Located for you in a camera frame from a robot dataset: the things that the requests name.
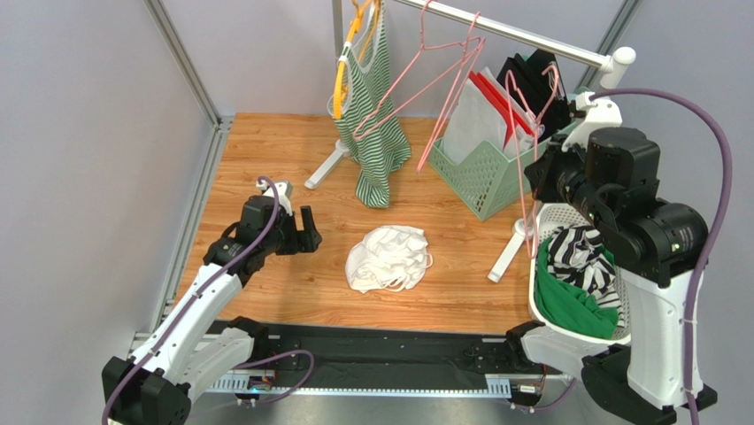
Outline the white tank top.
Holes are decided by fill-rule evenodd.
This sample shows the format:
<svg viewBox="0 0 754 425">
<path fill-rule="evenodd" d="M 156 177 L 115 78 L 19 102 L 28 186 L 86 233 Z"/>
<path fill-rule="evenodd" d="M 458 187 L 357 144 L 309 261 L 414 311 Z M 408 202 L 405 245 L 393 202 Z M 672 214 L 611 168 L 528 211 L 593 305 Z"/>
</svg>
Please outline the white tank top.
<svg viewBox="0 0 754 425">
<path fill-rule="evenodd" d="M 386 225 L 372 230 L 350 249 L 344 271 L 350 288 L 363 294 L 372 290 L 400 292 L 414 288 L 433 264 L 423 229 Z"/>
</svg>

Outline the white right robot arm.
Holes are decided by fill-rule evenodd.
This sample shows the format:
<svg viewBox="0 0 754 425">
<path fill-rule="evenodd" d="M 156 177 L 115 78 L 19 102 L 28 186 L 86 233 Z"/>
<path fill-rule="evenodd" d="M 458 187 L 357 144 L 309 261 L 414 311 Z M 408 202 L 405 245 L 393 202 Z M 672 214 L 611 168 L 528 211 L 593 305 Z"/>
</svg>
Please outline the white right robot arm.
<svg viewBox="0 0 754 425">
<path fill-rule="evenodd" d="M 512 331 L 520 354 L 573 376 L 605 411 L 633 424 L 673 424 L 676 411 L 717 400 L 697 368 L 696 318 L 704 246 L 712 240 L 692 207 L 658 197 L 658 145 L 633 128 L 593 131 L 582 143 L 555 135 L 525 169 L 543 207 L 541 237 L 553 209 L 578 213 L 603 239 L 616 264 L 628 340 L 584 336 L 534 309 Z"/>
</svg>

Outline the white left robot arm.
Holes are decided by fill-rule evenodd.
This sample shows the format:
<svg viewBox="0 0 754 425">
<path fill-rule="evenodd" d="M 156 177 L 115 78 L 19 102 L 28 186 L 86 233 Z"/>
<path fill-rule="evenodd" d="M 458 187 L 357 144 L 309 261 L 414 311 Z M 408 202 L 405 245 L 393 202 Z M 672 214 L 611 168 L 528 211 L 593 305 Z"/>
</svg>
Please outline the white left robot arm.
<svg viewBox="0 0 754 425">
<path fill-rule="evenodd" d="M 267 326 L 242 316 L 203 349 L 197 346 L 267 257 L 312 253 L 321 242 L 310 206 L 294 213 L 288 197 L 273 189 L 250 197 L 158 328 L 127 358 L 113 357 L 104 366 L 102 422 L 183 424 L 196 400 L 226 373 L 286 358 L 272 352 Z"/>
</svg>

